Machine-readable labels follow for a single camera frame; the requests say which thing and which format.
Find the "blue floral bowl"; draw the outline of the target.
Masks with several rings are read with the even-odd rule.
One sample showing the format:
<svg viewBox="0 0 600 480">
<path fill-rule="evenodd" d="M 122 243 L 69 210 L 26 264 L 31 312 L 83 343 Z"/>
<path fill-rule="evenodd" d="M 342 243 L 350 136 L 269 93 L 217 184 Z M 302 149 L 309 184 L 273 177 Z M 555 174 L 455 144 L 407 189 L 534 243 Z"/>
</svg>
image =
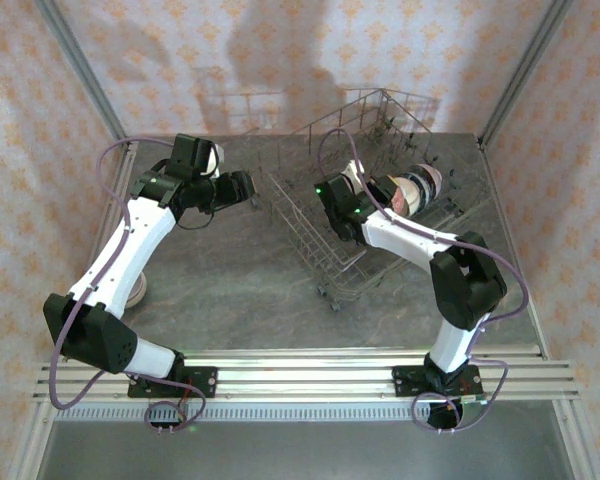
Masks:
<svg viewBox="0 0 600 480">
<path fill-rule="evenodd" d="M 410 178 L 390 177 L 396 185 L 391 199 L 392 210 L 405 218 L 414 216 L 421 207 L 423 193 L 420 185 Z"/>
</svg>

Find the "grey wire dish rack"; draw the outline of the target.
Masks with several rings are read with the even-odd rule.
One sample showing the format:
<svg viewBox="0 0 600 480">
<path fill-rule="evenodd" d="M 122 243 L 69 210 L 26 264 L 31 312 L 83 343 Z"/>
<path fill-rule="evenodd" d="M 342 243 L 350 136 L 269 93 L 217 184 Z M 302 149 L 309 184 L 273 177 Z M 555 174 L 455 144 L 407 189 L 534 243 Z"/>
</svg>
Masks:
<svg viewBox="0 0 600 480">
<path fill-rule="evenodd" d="M 458 233 L 489 200 L 479 160 L 432 133 L 421 118 L 427 111 L 423 98 L 406 92 L 348 90 L 343 106 L 258 147 L 268 213 L 334 310 L 407 264 L 387 251 L 343 242 L 330 227 L 313 186 L 323 173 L 343 170 L 353 148 L 371 176 L 403 173 L 416 163 L 441 172 L 440 197 L 414 217 L 426 227 Z"/>
</svg>

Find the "plain cream bowl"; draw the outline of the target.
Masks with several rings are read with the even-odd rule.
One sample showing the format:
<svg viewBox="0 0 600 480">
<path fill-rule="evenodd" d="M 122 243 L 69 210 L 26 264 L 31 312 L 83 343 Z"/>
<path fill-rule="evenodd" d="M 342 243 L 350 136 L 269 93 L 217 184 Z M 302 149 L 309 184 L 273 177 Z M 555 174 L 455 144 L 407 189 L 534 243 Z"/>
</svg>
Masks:
<svg viewBox="0 0 600 480">
<path fill-rule="evenodd" d="M 147 279 L 143 272 L 136 279 L 126 301 L 126 307 L 132 308 L 137 305 L 145 296 L 147 291 Z"/>
</svg>

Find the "black connector box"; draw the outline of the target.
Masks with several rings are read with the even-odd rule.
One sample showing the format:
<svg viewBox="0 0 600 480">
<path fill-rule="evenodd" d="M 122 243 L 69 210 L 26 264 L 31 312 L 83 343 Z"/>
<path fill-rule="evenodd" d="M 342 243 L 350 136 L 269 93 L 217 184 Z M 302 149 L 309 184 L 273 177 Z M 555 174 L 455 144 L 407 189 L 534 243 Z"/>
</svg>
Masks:
<svg viewBox="0 0 600 480">
<path fill-rule="evenodd" d="M 157 434 L 173 434 L 188 421 L 185 408 L 170 401 L 150 403 L 144 412 L 143 421 Z"/>
</svg>

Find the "green circuit board unit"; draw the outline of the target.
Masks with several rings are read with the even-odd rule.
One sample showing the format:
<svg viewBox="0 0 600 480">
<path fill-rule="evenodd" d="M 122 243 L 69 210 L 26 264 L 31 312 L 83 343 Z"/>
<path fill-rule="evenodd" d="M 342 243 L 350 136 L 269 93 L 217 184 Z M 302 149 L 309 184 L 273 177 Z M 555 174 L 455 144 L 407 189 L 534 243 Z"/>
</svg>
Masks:
<svg viewBox="0 0 600 480">
<path fill-rule="evenodd" d="M 444 395 L 425 392 L 424 398 L 429 402 L 429 416 L 425 426 L 441 433 L 457 433 L 477 425 L 489 412 L 492 403 L 486 402 L 480 412 L 469 422 L 465 422 L 463 405 L 459 399 L 450 399 Z"/>
</svg>

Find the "grey metal panel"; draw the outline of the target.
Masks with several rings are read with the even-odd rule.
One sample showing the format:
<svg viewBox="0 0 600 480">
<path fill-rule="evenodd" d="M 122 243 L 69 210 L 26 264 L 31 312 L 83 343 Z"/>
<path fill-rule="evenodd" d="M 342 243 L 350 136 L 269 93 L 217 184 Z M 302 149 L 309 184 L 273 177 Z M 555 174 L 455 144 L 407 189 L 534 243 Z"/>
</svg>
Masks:
<svg viewBox="0 0 600 480">
<path fill-rule="evenodd" d="M 459 435 L 408 422 L 59 422 L 37 480 L 575 480 L 543 415 L 496 413 Z"/>
</svg>

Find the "aluminium table side rail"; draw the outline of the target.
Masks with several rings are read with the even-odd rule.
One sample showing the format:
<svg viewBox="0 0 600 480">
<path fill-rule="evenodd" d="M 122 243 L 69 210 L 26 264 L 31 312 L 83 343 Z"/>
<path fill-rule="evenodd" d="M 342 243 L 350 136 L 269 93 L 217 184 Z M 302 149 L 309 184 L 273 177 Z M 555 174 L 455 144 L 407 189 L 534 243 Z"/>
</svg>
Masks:
<svg viewBox="0 0 600 480">
<path fill-rule="evenodd" d="M 94 265 L 98 259 L 106 262 L 120 240 L 120 230 L 122 229 L 121 225 L 124 224 L 124 208 L 126 206 L 125 194 L 129 186 L 132 168 L 136 158 L 137 145 L 133 142 L 126 143 L 120 145 L 118 150 L 120 162 L 117 166 L 115 179 L 111 181 L 111 185 L 109 186 L 109 189 L 116 195 L 116 198 L 112 197 L 107 191 L 104 192 L 106 196 L 105 208 L 93 250 L 87 264 L 87 273 L 92 272 L 93 274 L 96 274 L 98 269 L 92 269 L 91 266 Z M 85 337 L 85 334 L 87 334 L 87 331 L 85 330 L 87 324 L 84 323 L 84 321 L 87 320 L 87 316 L 82 316 L 84 313 L 86 313 L 86 308 L 80 310 L 80 315 L 72 326 L 72 332 L 81 333 L 82 336 L 80 338 L 73 338 L 71 335 L 67 337 L 61 350 L 61 355 L 63 357 L 93 365 L 93 360 L 100 362 L 101 360 L 107 360 L 108 358 L 113 357 L 114 352 L 111 350 L 111 347 L 114 346 L 113 334 L 122 333 L 122 339 L 131 339 L 135 337 L 135 333 L 132 333 L 130 328 L 121 320 L 116 320 L 107 312 L 93 308 L 92 313 L 101 315 L 101 317 L 94 318 L 94 320 L 103 321 L 103 330 L 93 330 L 93 333 L 95 334 L 93 340 L 95 343 L 87 343 L 88 338 Z"/>
<path fill-rule="evenodd" d="M 514 238 L 512 235 L 510 222 L 509 222 L 506 212 L 505 212 L 504 197 L 502 196 L 502 194 L 500 193 L 500 191 L 498 189 L 498 182 L 497 182 L 496 175 L 495 175 L 495 168 L 491 165 L 487 148 L 485 146 L 483 146 L 482 144 L 480 144 L 479 142 L 476 142 L 476 145 L 478 148 L 479 156 L 482 160 L 483 166 L 486 170 L 486 173 L 487 173 L 487 176 L 489 179 L 489 185 L 491 187 L 492 196 L 494 198 L 494 202 L 495 202 L 496 208 L 498 210 L 500 222 L 501 222 L 502 228 L 504 230 L 504 236 L 506 239 L 507 248 L 511 254 L 511 258 L 512 258 L 511 262 L 515 266 L 517 272 L 522 277 L 522 280 L 524 281 L 524 286 L 526 287 L 526 292 L 527 292 L 526 314 L 529 317 L 531 324 L 533 325 L 535 336 L 536 336 L 536 343 L 539 348 L 540 356 L 544 360 L 550 360 L 551 359 L 550 349 L 548 347 L 548 343 L 546 341 L 542 326 L 538 319 L 537 311 L 536 311 L 534 301 L 532 298 L 531 287 L 529 286 L 529 284 L 524 276 L 524 269 L 522 268 L 522 266 L 520 264 L 520 259 L 518 256 L 518 252 L 516 250 L 516 244 L 515 244 L 515 241 L 514 241 Z"/>
</svg>

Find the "aluminium frame post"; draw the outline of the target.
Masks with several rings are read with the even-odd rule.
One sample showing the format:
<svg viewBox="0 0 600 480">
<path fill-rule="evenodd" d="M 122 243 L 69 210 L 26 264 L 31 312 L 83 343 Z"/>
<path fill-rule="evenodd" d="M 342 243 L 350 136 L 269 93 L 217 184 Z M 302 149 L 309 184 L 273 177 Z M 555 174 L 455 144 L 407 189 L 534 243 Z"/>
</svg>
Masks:
<svg viewBox="0 0 600 480">
<path fill-rule="evenodd" d="M 477 145 L 481 151 L 486 151 L 494 143 L 497 134 L 503 127 L 573 2 L 574 0 L 551 0 L 549 3 L 484 128 L 477 136 Z"/>
<path fill-rule="evenodd" d="M 116 140 L 126 137 L 127 133 L 117 113 L 56 0 L 33 0 L 33 3 L 56 38 L 65 58 L 80 80 L 83 89 L 94 104 L 109 133 Z"/>
</svg>

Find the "aluminium mounting rail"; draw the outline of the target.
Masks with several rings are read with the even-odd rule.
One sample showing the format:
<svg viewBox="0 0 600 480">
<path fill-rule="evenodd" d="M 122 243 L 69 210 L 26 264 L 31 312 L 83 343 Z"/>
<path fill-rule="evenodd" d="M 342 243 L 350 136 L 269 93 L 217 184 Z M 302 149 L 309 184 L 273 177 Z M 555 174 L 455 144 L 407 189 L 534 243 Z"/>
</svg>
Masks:
<svg viewBox="0 0 600 480">
<path fill-rule="evenodd" d="M 396 348 L 215 350 L 194 352 L 188 366 L 218 370 L 218 402 L 388 402 L 391 370 L 415 366 L 425 352 Z M 544 358 L 536 346 L 487 346 L 474 352 L 485 393 L 501 400 L 576 399 L 567 360 Z"/>
</svg>

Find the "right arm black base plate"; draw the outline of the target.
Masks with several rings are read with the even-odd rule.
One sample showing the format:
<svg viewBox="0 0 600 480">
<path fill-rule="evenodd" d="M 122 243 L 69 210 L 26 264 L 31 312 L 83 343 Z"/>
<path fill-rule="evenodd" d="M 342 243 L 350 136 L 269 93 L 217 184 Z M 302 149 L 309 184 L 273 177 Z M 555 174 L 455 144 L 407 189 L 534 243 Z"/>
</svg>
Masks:
<svg viewBox="0 0 600 480">
<path fill-rule="evenodd" d="M 422 393 L 461 397 L 484 393 L 479 369 L 474 365 L 449 374 L 435 372 L 424 365 L 395 366 L 391 375 L 397 397 L 415 397 Z"/>
</svg>

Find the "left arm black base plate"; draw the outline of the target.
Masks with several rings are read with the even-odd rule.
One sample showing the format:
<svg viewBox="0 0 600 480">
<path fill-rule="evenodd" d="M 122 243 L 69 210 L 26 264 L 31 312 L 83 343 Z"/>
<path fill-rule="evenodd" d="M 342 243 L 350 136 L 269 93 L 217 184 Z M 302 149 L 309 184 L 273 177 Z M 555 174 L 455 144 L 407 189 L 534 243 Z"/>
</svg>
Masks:
<svg viewBox="0 0 600 480">
<path fill-rule="evenodd" d="M 215 397 L 218 369 L 211 366 L 175 366 L 165 379 L 133 380 L 127 390 L 127 396 L 137 399 L 169 399 L 181 397 L 187 391 L 175 383 L 191 385 L 207 398 Z M 188 397 L 193 393 L 187 391 Z"/>
</svg>

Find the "aluminium frame leg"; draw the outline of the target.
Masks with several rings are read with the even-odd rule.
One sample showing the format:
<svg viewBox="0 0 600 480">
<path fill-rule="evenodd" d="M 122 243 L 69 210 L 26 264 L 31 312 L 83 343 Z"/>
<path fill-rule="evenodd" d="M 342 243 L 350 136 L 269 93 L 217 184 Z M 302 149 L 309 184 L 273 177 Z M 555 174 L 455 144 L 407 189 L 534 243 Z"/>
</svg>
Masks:
<svg viewBox="0 0 600 480">
<path fill-rule="evenodd" d="M 576 411 L 576 401 L 570 399 L 553 400 L 552 404 L 574 479 L 595 480 L 595 468 Z"/>
<path fill-rule="evenodd" d="M 26 417 L 7 480 L 36 480 L 55 417 L 48 400 L 37 399 Z"/>
</svg>

